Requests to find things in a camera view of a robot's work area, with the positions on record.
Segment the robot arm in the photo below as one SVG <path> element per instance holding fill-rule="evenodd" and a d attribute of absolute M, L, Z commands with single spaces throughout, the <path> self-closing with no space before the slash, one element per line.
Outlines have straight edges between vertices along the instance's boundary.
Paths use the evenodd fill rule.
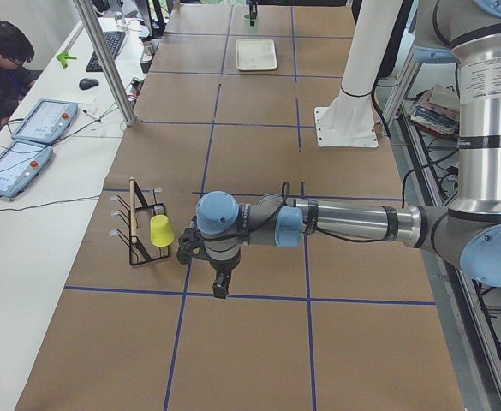
<path fill-rule="evenodd" d="M 436 253 L 464 275 L 501 287 L 501 1 L 422 1 L 415 50 L 460 65 L 458 193 L 446 207 L 357 206 L 287 194 L 238 204 L 222 191 L 200 198 L 177 257 L 208 261 L 212 290 L 229 293 L 244 245 L 295 247 L 319 232 L 351 242 L 400 241 Z"/>

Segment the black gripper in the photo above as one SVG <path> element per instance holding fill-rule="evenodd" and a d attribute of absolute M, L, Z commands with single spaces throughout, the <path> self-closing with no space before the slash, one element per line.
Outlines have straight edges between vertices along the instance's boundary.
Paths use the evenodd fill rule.
<path fill-rule="evenodd" d="M 212 291 L 215 298 L 226 299 L 229 295 L 229 283 L 232 276 L 232 271 L 238 266 L 238 257 L 234 256 L 227 260 L 211 261 L 212 268 L 216 271 Z"/>
<path fill-rule="evenodd" d="M 258 15 L 258 1 L 257 0 L 247 0 L 249 16 L 256 17 Z"/>

